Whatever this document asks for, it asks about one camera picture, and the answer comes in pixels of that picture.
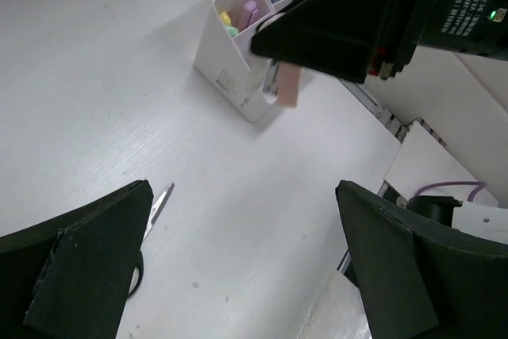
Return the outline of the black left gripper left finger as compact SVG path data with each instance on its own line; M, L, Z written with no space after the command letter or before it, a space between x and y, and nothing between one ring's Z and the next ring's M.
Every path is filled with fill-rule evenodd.
M114 338L152 207L137 180L1 238L3 338Z

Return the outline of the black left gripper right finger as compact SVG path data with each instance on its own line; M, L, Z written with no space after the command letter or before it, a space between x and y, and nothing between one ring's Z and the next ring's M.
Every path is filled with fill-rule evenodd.
M505 338L507 246L405 210L351 181L336 198L374 338Z

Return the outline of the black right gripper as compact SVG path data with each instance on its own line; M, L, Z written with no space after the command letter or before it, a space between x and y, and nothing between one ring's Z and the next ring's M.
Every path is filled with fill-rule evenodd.
M410 63L437 0L294 0L258 27L252 54L362 83Z

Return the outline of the pink mini stapler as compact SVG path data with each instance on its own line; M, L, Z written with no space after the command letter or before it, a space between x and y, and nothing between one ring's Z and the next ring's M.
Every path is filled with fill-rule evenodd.
M286 62L271 60L261 90L283 108L298 105L299 84L302 68Z

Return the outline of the purple pink highlighter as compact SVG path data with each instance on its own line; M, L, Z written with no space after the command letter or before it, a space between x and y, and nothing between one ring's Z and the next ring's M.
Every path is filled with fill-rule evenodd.
M241 9L241 15L237 23L238 30L240 32L243 32L249 26L254 24L259 18L259 12L260 9L256 1L254 0L247 1Z

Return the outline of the green highlighter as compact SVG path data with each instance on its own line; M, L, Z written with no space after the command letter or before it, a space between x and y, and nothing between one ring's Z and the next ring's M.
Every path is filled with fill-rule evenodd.
M232 25L228 25L225 28L226 28L226 31L228 32L228 34L232 38L236 37L239 34L239 30L236 27L232 26Z

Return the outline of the yellow highlighter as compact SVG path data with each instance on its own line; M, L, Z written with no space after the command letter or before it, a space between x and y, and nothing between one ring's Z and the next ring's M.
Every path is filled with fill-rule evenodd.
M229 16L229 14L227 12L225 12L225 11L220 12L219 18L224 26L231 26L232 25L231 17Z

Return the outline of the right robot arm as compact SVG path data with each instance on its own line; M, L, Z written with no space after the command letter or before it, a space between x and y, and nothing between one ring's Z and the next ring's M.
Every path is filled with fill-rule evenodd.
M420 45L506 60L507 0L294 0L250 50L362 83L396 76Z

